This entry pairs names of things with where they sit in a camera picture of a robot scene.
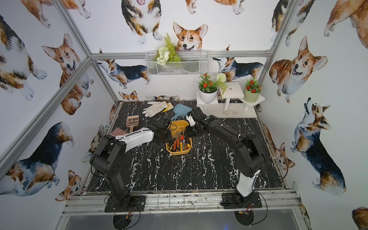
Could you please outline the pink hand brush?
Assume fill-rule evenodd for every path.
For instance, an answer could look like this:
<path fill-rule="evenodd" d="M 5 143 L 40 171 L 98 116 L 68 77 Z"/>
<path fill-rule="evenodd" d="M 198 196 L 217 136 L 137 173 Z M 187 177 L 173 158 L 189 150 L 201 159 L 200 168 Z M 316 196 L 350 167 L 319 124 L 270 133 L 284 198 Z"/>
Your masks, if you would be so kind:
<path fill-rule="evenodd" d="M 122 136 L 122 135 L 126 135 L 128 134 L 126 131 L 120 129 L 120 128 L 115 128 L 111 133 L 110 133 L 112 136 Z"/>

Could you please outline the white stepped plant stand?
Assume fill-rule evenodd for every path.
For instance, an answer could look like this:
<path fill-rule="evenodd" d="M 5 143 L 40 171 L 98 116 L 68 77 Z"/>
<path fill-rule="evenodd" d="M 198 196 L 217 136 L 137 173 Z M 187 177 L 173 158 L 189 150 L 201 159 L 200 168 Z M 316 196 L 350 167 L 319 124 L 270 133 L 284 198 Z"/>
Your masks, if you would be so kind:
<path fill-rule="evenodd" d="M 219 103 L 217 94 L 212 97 L 200 90 L 196 91 L 197 107 L 206 115 L 213 115 L 218 118 L 256 118 L 254 107 L 263 101 L 265 98 L 260 95 L 256 102 L 250 103 L 244 100 L 244 93 L 239 82 L 227 82 L 228 88 L 225 92 L 221 89 L 218 92 L 224 103 Z"/>

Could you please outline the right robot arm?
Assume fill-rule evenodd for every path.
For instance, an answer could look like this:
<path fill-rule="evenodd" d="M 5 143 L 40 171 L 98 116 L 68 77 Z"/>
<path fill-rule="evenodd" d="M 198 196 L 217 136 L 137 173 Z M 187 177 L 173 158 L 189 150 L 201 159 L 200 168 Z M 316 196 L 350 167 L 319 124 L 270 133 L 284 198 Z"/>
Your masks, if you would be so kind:
<path fill-rule="evenodd" d="M 208 133 L 224 141 L 234 151 L 234 162 L 240 172 L 237 196 L 250 196 L 254 191 L 255 179 L 265 165 L 265 152 L 260 144 L 262 141 L 236 131 L 213 115 L 205 115 L 199 107 L 188 112 L 186 120 L 190 125 L 187 131 L 190 137 Z"/>

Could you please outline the white hydrangea flower sprig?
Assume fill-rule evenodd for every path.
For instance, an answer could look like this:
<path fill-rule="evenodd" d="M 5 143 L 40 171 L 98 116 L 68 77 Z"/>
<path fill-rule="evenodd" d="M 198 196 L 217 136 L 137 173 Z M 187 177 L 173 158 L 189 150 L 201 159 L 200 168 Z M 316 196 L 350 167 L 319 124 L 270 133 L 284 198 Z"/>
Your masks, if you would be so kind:
<path fill-rule="evenodd" d="M 224 73 L 221 72 L 216 76 L 217 86 L 222 90 L 223 93 L 225 93 L 228 88 L 226 81 L 227 77 Z"/>

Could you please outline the white work glove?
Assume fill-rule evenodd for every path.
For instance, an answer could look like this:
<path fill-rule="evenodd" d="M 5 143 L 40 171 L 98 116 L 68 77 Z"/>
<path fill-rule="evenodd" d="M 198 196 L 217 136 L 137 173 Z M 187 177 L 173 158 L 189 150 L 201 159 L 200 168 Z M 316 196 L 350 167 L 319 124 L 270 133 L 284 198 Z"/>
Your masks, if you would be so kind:
<path fill-rule="evenodd" d="M 145 117 L 154 117 L 156 114 L 160 113 L 161 111 L 163 111 L 168 107 L 168 104 L 165 101 L 163 102 L 149 101 L 147 102 L 147 104 L 149 104 L 150 106 L 143 109 L 142 112 Z"/>

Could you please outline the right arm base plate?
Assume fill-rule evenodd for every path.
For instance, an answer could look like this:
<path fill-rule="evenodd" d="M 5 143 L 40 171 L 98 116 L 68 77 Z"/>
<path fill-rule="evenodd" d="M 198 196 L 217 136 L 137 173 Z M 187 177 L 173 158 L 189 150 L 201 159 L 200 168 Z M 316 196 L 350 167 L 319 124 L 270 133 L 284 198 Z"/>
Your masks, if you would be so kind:
<path fill-rule="evenodd" d="M 247 209 L 261 208 L 262 201 L 258 193 L 251 193 L 247 197 L 241 196 L 239 193 L 223 193 L 220 205 L 224 209 Z"/>

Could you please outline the blue plastic dustpan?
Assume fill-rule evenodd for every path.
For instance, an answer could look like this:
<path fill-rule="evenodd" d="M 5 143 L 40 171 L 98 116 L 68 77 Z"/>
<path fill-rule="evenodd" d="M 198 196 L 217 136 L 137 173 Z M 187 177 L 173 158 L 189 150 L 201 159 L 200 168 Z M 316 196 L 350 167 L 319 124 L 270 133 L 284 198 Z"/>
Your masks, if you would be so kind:
<path fill-rule="evenodd" d="M 176 119 L 178 119 L 179 117 L 186 117 L 187 114 L 192 111 L 192 108 L 185 106 L 183 104 L 177 104 L 174 108 L 173 108 L 173 112 L 174 112 L 174 116 L 171 117 L 171 121 L 175 121 Z"/>

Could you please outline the white pot red flowers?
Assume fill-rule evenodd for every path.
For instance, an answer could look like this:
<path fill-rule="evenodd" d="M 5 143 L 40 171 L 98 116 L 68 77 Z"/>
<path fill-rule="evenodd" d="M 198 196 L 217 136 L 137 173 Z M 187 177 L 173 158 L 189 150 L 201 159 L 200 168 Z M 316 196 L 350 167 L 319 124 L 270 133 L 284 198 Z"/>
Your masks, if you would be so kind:
<path fill-rule="evenodd" d="M 201 101 L 205 104 L 211 104 L 217 97 L 218 82 L 212 80 L 208 73 L 202 74 L 199 77 L 201 80 L 198 83 Z"/>

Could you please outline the yellow cloth under glove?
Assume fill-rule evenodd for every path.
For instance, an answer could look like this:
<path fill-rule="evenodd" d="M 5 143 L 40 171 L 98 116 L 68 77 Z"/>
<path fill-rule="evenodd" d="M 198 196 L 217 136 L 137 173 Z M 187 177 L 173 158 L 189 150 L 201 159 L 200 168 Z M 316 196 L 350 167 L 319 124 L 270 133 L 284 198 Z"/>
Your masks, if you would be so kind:
<path fill-rule="evenodd" d="M 171 102 L 167 103 L 167 107 L 162 111 L 163 113 L 168 112 L 170 110 L 172 110 L 174 108 L 174 106 L 172 105 Z"/>

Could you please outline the green fern with white flowers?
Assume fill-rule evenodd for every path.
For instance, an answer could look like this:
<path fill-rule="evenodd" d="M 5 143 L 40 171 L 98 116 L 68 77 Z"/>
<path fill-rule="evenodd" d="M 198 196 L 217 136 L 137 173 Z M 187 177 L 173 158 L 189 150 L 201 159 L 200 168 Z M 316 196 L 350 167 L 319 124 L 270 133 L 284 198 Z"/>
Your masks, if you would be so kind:
<path fill-rule="evenodd" d="M 181 58 L 177 54 L 175 45 L 172 43 L 169 34 L 166 34 L 164 41 L 165 45 L 157 50 L 154 61 L 161 66 L 166 66 L 169 62 L 181 62 Z"/>

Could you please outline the green pot red flowers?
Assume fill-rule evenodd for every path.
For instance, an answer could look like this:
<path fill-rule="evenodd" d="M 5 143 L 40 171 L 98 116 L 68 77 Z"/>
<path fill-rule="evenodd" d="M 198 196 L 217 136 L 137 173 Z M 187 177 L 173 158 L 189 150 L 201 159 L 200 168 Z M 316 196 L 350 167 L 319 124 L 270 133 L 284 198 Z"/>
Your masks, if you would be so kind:
<path fill-rule="evenodd" d="M 248 80 L 245 84 L 244 100 L 254 103 L 258 100 L 262 91 L 262 85 L 258 80 Z"/>

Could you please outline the yellow plastic storage box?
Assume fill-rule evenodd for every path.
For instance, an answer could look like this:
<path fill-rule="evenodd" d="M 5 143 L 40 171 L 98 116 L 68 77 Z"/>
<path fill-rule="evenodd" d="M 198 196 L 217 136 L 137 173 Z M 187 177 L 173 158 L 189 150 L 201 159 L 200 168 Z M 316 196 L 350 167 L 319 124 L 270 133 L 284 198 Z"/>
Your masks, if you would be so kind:
<path fill-rule="evenodd" d="M 189 137 L 190 125 L 185 120 L 173 121 L 169 127 L 171 139 L 166 142 L 166 150 L 173 156 L 190 152 L 193 142 Z"/>

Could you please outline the brown plastic slotted scoop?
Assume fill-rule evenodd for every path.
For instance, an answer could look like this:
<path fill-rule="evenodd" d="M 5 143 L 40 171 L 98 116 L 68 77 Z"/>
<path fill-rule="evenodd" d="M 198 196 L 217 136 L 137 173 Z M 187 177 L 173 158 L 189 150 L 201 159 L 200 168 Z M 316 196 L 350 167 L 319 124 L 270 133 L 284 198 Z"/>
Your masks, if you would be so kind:
<path fill-rule="evenodd" d="M 139 115 L 127 117 L 126 126 L 129 128 L 129 133 L 132 133 L 134 127 L 137 127 L 138 125 L 139 125 Z"/>

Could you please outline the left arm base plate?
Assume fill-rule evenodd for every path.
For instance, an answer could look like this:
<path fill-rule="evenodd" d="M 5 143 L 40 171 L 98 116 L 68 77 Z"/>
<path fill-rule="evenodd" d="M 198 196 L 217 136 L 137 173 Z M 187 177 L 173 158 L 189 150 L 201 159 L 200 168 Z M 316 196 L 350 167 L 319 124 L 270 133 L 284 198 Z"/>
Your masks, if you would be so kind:
<path fill-rule="evenodd" d="M 145 195 L 129 195 L 122 200 L 109 197 L 105 206 L 105 213 L 116 213 L 116 212 L 140 212 L 143 211 L 146 204 Z"/>

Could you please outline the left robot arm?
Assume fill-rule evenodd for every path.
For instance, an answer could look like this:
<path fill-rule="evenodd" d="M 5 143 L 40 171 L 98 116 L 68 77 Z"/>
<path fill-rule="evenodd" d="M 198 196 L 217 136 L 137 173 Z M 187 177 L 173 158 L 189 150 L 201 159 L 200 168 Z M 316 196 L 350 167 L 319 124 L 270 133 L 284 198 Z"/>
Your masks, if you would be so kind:
<path fill-rule="evenodd" d="M 90 159 L 90 165 L 105 179 L 110 197 L 119 206 L 131 203 L 130 191 L 123 181 L 121 164 L 127 151 L 144 143 L 165 143 L 172 139 L 171 121 L 161 117 L 154 125 L 148 125 L 131 133 L 114 136 L 106 134 Z"/>

